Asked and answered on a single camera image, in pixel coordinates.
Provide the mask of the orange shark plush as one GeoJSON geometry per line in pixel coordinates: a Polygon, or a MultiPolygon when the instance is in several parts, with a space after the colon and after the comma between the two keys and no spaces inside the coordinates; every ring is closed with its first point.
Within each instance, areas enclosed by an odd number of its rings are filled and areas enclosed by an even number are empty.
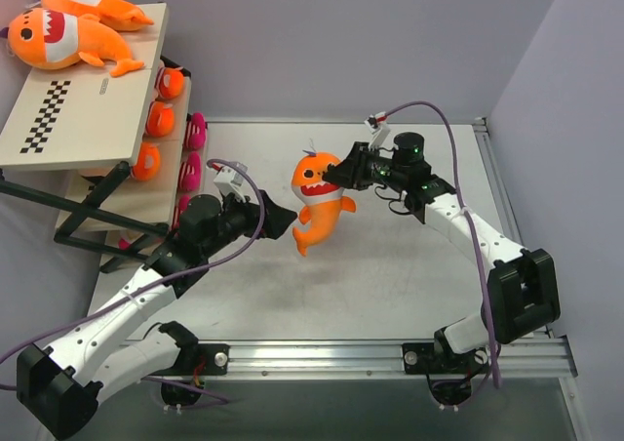
{"type": "Polygon", "coordinates": [[[138,5],[126,0],[38,0],[43,8],[76,17],[93,15],[116,31],[139,31],[154,24],[138,5]]]}
{"type": "Polygon", "coordinates": [[[93,15],[76,17],[46,8],[31,8],[1,29],[9,49],[26,64],[43,70],[60,70],[80,61],[104,67],[123,76],[144,68],[119,32],[93,15]]]}
{"type": "Polygon", "coordinates": [[[338,157],[317,151],[313,145],[304,153],[293,171],[291,187],[303,204],[298,221],[308,225],[305,231],[294,226],[292,236],[297,251],[306,257],[311,247],[320,245],[332,236],[343,212],[357,212],[357,204],[344,194],[343,187],[324,180],[329,169],[340,163],[338,157]]]}

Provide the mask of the white pink glasses plush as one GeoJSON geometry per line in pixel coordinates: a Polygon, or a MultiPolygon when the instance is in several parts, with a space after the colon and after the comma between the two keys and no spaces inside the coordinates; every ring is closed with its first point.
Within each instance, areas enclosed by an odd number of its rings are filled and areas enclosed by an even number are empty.
{"type": "Polygon", "coordinates": [[[197,152],[188,154],[180,164],[177,188],[181,192],[190,192],[199,188],[202,177],[202,159],[197,152]]]}
{"type": "MultiPolygon", "coordinates": [[[[170,230],[178,228],[179,225],[179,217],[186,210],[191,197],[187,194],[179,195],[177,199],[177,203],[174,208],[174,214],[172,218],[172,222],[170,225],[170,230]]],[[[134,232],[130,230],[123,230],[119,233],[119,239],[117,241],[117,246],[122,249],[128,249],[134,241],[136,241],[140,237],[139,232],[134,232]]]]}

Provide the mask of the black haired doll plush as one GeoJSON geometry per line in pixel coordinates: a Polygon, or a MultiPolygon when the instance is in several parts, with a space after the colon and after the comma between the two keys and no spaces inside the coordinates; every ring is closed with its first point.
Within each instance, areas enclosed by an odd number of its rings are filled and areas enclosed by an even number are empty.
{"type": "Polygon", "coordinates": [[[131,177],[137,181],[154,179],[161,166],[159,147],[150,142],[143,142],[140,146],[138,159],[131,168],[131,177]]]}
{"type": "Polygon", "coordinates": [[[149,105],[144,132],[152,138],[165,137],[175,126],[175,113],[169,103],[155,100],[149,105]]]}
{"type": "Polygon", "coordinates": [[[159,100],[173,100],[184,89],[184,75],[181,67],[166,66],[161,60],[154,82],[154,96],[159,100]]]}

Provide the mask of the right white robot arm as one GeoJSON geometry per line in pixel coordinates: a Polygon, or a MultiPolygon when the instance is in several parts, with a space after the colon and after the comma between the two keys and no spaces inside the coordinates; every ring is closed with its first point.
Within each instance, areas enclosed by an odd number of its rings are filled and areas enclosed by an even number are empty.
{"type": "Polygon", "coordinates": [[[393,190],[410,215],[475,263],[483,282],[481,307],[436,333],[432,358],[439,369],[453,372],[465,363],[468,352],[513,342],[560,318],[551,255],[543,249],[527,249],[472,212],[459,189],[436,175],[425,161],[422,135],[397,135],[391,157],[357,141],[323,178],[348,189],[378,184],[393,190]]]}

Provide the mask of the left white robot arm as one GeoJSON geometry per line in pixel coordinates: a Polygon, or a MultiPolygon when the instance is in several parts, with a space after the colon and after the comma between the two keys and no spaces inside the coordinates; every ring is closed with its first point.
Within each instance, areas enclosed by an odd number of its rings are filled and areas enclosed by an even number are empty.
{"type": "Polygon", "coordinates": [[[154,372],[191,371],[197,338],[177,322],[127,348],[122,343],[159,310],[195,285],[213,256],[242,236],[280,238],[296,212],[275,204],[265,191],[256,202],[234,194],[193,197],[170,233],[119,292],[94,314],[59,331],[45,347],[29,343],[16,362],[16,396],[57,440],[78,433],[98,406],[154,372]]]}

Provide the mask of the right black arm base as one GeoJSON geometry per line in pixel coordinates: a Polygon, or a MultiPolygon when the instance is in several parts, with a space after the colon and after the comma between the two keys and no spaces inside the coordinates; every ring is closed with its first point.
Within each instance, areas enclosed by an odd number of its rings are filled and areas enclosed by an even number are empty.
{"type": "Polygon", "coordinates": [[[458,412],[481,390],[491,373],[484,346],[455,353],[444,329],[436,331],[429,341],[404,342],[401,350],[405,374],[425,378],[441,411],[458,412]]]}

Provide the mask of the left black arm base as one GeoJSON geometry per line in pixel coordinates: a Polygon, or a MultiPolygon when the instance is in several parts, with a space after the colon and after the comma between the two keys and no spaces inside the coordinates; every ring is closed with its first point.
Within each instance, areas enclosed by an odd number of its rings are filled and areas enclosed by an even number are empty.
{"type": "Polygon", "coordinates": [[[143,335],[145,340],[153,332],[173,338],[179,350],[173,365],[157,370],[156,376],[145,381],[160,384],[160,402],[165,412],[206,409],[230,403],[220,394],[206,390],[202,376],[224,376],[227,373],[230,346],[225,343],[199,343],[198,338],[176,321],[152,324],[143,335]]]}

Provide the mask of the white pink plush on shelf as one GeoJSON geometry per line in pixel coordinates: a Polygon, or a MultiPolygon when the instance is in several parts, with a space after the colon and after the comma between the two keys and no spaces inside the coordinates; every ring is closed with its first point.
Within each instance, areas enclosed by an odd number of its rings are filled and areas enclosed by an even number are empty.
{"type": "Polygon", "coordinates": [[[207,139],[207,123],[201,112],[187,115],[183,146],[185,150],[199,150],[207,139]]]}

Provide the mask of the aluminium table side rail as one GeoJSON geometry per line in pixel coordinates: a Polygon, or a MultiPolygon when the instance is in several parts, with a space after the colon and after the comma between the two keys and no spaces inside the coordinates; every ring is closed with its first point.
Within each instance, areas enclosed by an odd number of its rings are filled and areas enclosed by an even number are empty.
{"type": "Polygon", "coordinates": [[[483,121],[472,125],[478,156],[479,188],[470,189],[470,209],[493,229],[523,250],[529,249],[522,241],[501,172],[496,162],[493,145],[483,121]]]}

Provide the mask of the cream tiered shelf black frame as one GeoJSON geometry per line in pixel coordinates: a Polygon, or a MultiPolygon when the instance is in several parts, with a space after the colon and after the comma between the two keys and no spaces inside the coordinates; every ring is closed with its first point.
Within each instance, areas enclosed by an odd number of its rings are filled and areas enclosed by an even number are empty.
{"type": "Polygon", "coordinates": [[[191,93],[191,78],[182,67],[184,89],[173,100],[154,96],[159,62],[180,67],[162,55],[169,9],[164,3],[140,8],[154,24],[144,30],[120,33],[144,68],[113,77],[114,63],[94,67],[82,61],[60,70],[32,69],[1,133],[3,170],[44,174],[66,171],[67,188],[53,194],[3,180],[1,193],[56,209],[57,243],[101,254],[100,269],[112,272],[126,263],[144,260],[170,232],[179,195],[192,197],[202,187],[206,144],[199,150],[183,146],[191,93]],[[145,134],[149,105],[173,106],[175,126],[170,134],[145,134]],[[161,166],[149,181],[131,177],[140,146],[159,147],[161,166]],[[198,189],[177,188],[180,164],[191,152],[202,159],[198,189]],[[140,237],[122,250],[123,230],[140,237]]]}

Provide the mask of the aluminium mounting rail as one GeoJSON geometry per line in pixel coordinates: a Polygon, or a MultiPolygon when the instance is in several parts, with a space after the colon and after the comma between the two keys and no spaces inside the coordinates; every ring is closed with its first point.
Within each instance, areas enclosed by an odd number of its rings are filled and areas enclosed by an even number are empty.
{"type": "MultiPolygon", "coordinates": [[[[404,372],[402,340],[200,341],[230,346],[227,373],[201,379],[388,380],[422,378],[404,372]]],[[[577,375],[567,340],[544,333],[502,347],[501,376],[507,379],[560,379],[577,375]]]]}

